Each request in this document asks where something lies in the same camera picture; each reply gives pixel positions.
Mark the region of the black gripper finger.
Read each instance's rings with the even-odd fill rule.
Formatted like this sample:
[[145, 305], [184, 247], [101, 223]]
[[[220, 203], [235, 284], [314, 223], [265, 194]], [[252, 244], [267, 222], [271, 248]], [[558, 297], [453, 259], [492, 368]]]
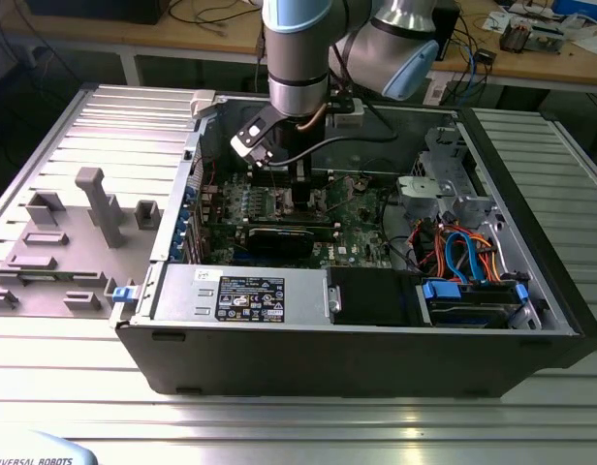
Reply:
[[288, 168], [295, 210], [305, 210], [311, 196], [311, 161], [298, 160]]

